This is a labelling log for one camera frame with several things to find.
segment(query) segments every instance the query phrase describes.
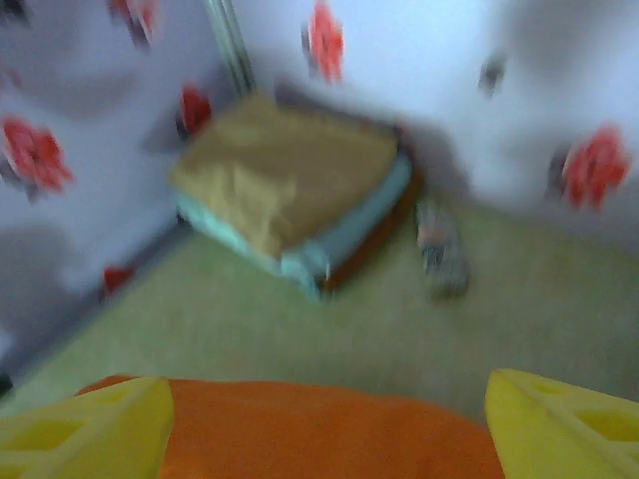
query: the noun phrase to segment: orange fabric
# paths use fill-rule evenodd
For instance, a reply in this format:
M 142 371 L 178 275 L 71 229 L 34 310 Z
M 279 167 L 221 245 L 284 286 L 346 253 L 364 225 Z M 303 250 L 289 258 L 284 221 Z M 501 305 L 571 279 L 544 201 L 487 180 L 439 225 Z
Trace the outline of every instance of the orange fabric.
M 287 383 L 171 380 L 171 388 L 162 479 L 503 478 L 487 431 L 420 401 Z

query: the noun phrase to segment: floor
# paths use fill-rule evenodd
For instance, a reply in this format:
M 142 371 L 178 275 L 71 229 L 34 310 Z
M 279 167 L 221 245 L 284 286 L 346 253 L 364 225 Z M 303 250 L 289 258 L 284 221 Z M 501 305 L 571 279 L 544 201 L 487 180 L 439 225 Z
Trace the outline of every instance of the floor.
M 639 261 L 480 207 L 451 206 L 473 270 L 431 301 L 410 221 L 331 303 L 191 235 L 23 378 L 8 414 L 114 373 L 337 384 L 483 420 L 490 370 L 639 400 Z

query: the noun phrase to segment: yellow plastic piece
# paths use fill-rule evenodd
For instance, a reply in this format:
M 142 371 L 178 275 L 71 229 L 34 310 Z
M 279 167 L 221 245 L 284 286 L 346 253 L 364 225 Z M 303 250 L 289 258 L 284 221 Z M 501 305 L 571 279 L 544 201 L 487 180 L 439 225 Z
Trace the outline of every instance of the yellow plastic piece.
M 0 479 L 157 478 L 172 426 L 157 377 L 0 418 Z
M 506 479 L 639 478 L 639 404 L 493 371 L 486 417 Z

